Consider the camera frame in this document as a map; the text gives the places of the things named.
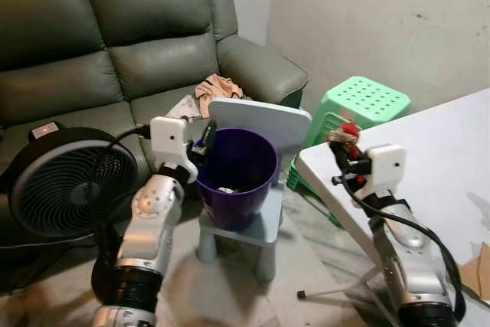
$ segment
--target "beige cloth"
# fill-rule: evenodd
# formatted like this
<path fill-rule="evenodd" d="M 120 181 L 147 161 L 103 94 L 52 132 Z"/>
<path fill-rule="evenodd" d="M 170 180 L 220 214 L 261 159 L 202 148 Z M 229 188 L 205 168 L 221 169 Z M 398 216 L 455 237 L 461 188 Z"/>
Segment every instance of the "beige cloth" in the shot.
<path fill-rule="evenodd" d="M 230 78 L 212 74 L 198 84 L 195 91 L 196 99 L 199 99 L 199 110 L 203 118 L 209 118 L 209 103 L 215 97 L 231 97 L 241 99 L 243 91 Z"/>

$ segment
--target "sofa backrest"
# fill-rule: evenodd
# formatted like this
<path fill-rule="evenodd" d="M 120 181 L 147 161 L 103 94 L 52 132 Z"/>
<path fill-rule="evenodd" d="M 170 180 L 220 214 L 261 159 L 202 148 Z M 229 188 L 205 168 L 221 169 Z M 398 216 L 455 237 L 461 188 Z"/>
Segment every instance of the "sofa backrest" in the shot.
<path fill-rule="evenodd" d="M 0 0 L 0 125 L 198 83 L 233 0 Z"/>

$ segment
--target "chair leg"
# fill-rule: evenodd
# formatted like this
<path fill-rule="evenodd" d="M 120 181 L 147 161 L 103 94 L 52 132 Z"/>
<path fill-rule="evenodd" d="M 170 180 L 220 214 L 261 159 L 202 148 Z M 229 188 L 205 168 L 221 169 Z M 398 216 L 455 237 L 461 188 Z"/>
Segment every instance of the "chair leg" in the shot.
<path fill-rule="evenodd" d="M 201 229 L 199 234 L 198 257 L 203 263 L 210 263 L 216 258 L 216 240 L 214 234 Z"/>
<path fill-rule="evenodd" d="M 256 277 L 261 282 L 269 282 L 276 275 L 276 244 L 260 249 L 256 265 Z"/>

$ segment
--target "power cord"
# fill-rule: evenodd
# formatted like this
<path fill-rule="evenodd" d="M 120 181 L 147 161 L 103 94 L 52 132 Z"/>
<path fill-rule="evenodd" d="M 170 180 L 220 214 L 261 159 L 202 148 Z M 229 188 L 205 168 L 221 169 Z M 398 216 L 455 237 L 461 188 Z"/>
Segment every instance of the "power cord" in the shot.
<path fill-rule="evenodd" d="M 1 246 L 0 250 L 20 249 L 20 248 L 27 248 L 27 247 L 42 247 L 44 245 L 56 245 L 56 244 L 62 244 L 62 243 L 71 243 L 74 241 L 88 239 L 89 237 L 92 237 L 92 234 L 83 235 L 82 237 L 75 237 L 74 239 L 63 239 L 63 240 L 55 240 L 55 241 L 46 241 L 43 243 L 26 243 L 26 244 L 18 244 L 18 245 Z"/>
<path fill-rule="evenodd" d="M 87 201 L 92 216 L 93 235 L 95 237 L 96 243 L 99 245 L 100 256 L 102 257 L 104 263 L 110 263 L 112 259 L 111 249 L 106 242 L 106 237 L 104 236 L 104 223 L 106 222 L 107 215 L 111 212 L 113 206 L 109 206 L 109 208 L 105 210 L 103 216 L 100 219 L 96 218 L 96 212 L 94 208 L 96 198 L 94 197 L 93 192 L 93 182 L 97 173 L 97 169 L 102 164 L 106 155 L 110 153 L 111 148 L 118 144 L 122 139 L 126 138 L 127 136 L 131 136 L 132 134 L 136 134 L 149 139 L 150 126 L 148 124 L 136 126 L 135 128 L 127 130 L 116 136 L 94 160 L 92 170 L 90 172 L 89 181 L 87 183 L 89 188 L 89 190 L 87 191 Z M 121 196 L 114 199 L 113 204 L 130 194 L 132 194 L 132 192 L 123 193 Z"/>
<path fill-rule="evenodd" d="M 459 269 L 452 257 L 449 249 L 443 244 L 443 242 L 439 239 L 436 233 L 426 227 L 422 227 L 419 224 L 416 224 L 406 218 L 396 216 L 394 214 L 387 214 L 383 211 L 380 211 L 373 206 L 370 206 L 368 203 L 360 199 L 355 193 L 351 190 L 347 183 L 348 170 L 342 170 L 341 172 L 341 183 L 344 186 L 346 192 L 351 196 L 351 198 L 359 204 L 363 209 L 369 210 L 373 214 L 377 214 L 380 217 L 387 218 L 389 220 L 393 220 L 399 222 L 401 224 L 407 225 L 408 227 L 412 227 L 413 229 L 419 231 L 420 233 L 427 236 L 430 240 L 437 244 L 437 246 L 441 250 L 441 254 L 443 255 L 444 265 L 446 266 L 447 273 L 449 275 L 449 279 L 451 280 L 451 284 L 454 286 L 454 290 L 456 291 L 456 297 L 454 302 L 454 316 L 458 322 L 461 322 L 466 313 L 466 302 L 465 298 L 462 294 L 462 283 L 461 276 L 459 275 Z"/>

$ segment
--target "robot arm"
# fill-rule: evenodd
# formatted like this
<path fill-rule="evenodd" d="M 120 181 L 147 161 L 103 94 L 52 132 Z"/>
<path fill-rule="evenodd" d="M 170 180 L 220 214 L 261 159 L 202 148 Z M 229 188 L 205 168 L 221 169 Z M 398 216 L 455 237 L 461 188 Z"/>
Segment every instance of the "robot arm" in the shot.
<path fill-rule="evenodd" d="M 183 186 L 196 179 L 198 170 L 187 155 L 190 143 L 184 120 L 154 118 L 150 134 L 161 166 L 132 198 L 132 217 L 117 254 L 114 283 L 93 327 L 154 327 L 156 323 L 157 295 L 181 217 Z"/>
<path fill-rule="evenodd" d="M 382 216 L 401 217 L 420 225 L 408 203 L 394 197 L 403 179 L 405 150 L 384 145 L 361 152 L 355 145 L 356 133 L 355 126 L 346 126 L 328 137 L 342 171 L 342 176 L 334 177 L 332 182 L 342 183 L 355 205 L 364 204 L 362 208 L 370 218 L 374 246 L 383 261 L 384 278 L 400 322 L 407 327 L 456 327 L 462 316 L 457 319 L 451 309 L 443 270 L 430 252 L 431 240 L 406 224 Z"/>

